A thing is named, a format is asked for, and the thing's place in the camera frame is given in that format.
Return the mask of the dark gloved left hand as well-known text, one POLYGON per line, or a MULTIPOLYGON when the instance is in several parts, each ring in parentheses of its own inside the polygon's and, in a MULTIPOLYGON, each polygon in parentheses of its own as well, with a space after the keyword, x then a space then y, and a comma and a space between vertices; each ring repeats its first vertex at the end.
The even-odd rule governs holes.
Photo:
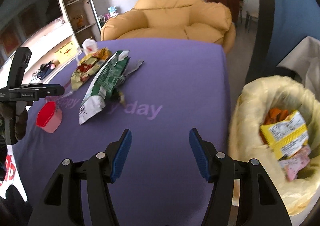
MULTIPOLYGON (((1 102, 1 137, 3 139, 5 139, 4 120, 12 119, 14 114, 15 114, 15 111, 13 111, 8 104, 1 102)), ((27 112, 27 109, 24 108, 23 112, 19 115, 19 117, 16 118, 16 124, 15 124, 16 140, 21 140, 25 136, 26 129, 27 129, 27 120, 28 120, 28 112, 27 112)))

